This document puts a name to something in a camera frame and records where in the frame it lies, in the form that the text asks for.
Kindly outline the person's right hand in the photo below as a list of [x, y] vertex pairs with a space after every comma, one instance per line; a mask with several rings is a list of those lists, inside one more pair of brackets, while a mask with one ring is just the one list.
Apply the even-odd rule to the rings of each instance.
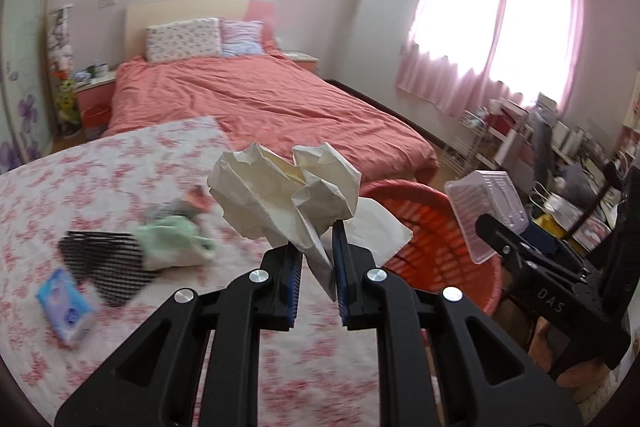
[[549, 376], [558, 369], [564, 369], [563, 373], [556, 374], [555, 382], [559, 387], [573, 393], [591, 395], [608, 377], [611, 369], [601, 359], [586, 360], [585, 355], [575, 351], [570, 343], [563, 351], [553, 350], [549, 343], [552, 329], [549, 321], [539, 317], [528, 349], [529, 356]]

